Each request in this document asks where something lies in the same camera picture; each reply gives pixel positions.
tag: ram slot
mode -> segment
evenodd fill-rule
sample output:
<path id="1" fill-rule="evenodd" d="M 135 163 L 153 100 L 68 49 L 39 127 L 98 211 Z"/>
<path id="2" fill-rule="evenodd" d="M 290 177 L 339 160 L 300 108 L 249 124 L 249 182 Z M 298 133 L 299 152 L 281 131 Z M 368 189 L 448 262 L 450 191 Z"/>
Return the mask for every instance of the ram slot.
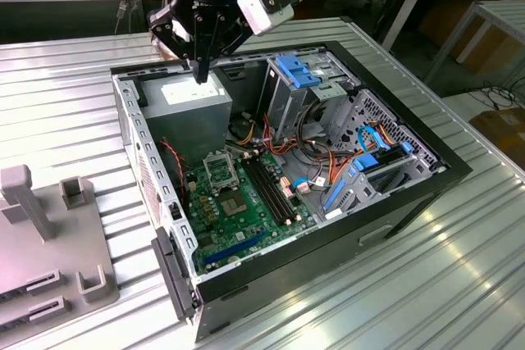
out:
<path id="1" fill-rule="evenodd" d="M 276 224 L 283 225 L 286 220 L 292 220 L 294 212 L 291 210 L 282 192 L 273 183 L 263 164 L 260 161 L 246 161 L 244 170 L 262 201 L 272 213 Z"/>

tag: cardboard box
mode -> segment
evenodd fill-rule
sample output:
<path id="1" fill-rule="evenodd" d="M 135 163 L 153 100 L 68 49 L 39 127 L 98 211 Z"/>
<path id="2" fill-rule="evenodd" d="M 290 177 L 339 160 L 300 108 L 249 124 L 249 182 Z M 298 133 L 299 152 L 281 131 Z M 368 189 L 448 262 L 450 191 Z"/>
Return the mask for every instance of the cardboard box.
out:
<path id="1" fill-rule="evenodd" d="M 470 124 L 525 170 L 525 109 L 482 112 Z"/>

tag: aluminum table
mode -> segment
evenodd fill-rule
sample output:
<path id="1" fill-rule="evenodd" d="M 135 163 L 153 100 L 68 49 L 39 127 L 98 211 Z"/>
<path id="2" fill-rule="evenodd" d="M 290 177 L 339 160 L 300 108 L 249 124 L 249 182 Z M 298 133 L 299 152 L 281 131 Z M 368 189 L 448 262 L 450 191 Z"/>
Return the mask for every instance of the aluminum table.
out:
<path id="1" fill-rule="evenodd" d="M 121 291 L 14 348 L 525 348 L 524 173 L 356 25 L 293 21 L 242 49 L 339 40 L 474 169 L 403 233 L 195 345 L 177 321 L 122 147 L 109 67 L 147 34 L 0 47 L 0 166 L 95 187 Z"/>

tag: chip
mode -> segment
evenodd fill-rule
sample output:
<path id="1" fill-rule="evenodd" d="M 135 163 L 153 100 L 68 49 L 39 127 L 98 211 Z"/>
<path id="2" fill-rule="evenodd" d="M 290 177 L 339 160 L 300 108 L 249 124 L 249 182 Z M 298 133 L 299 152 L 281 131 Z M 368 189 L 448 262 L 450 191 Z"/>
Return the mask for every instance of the chip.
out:
<path id="1" fill-rule="evenodd" d="M 213 244 L 213 239 L 209 235 L 199 239 L 199 245 L 200 245 L 201 248 L 205 248 L 205 247 L 210 246 L 212 244 Z"/>
<path id="2" fill-rule="evenodd" d="M 233 216 L 248 209 L 246 201 L 243 199 L 243 195 L 239 190 L 231 190 L 222 193 L 217 200 L 221 203 L 226 216 Z"/>

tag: motherboard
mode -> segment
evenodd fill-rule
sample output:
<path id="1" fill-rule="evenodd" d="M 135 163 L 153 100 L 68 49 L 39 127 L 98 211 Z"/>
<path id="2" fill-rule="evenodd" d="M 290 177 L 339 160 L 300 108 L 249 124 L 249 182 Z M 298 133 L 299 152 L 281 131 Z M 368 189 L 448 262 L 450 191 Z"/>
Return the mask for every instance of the motherboard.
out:
<path id="1" fill-rule="evenodd" d="M 198 272 L 238 261 L 315 225 L 300 198 L 283 192 L 285 177 L 270 153 L 251 160 L 229 158 L 222 165 L 218 159 L 207 158 L 212 170 L 205 162 L 185 175 L 189 223 L 199 242 L 194 254 Z M 234 177 L 237 184 L 217 191 L 218 180 Z"/>

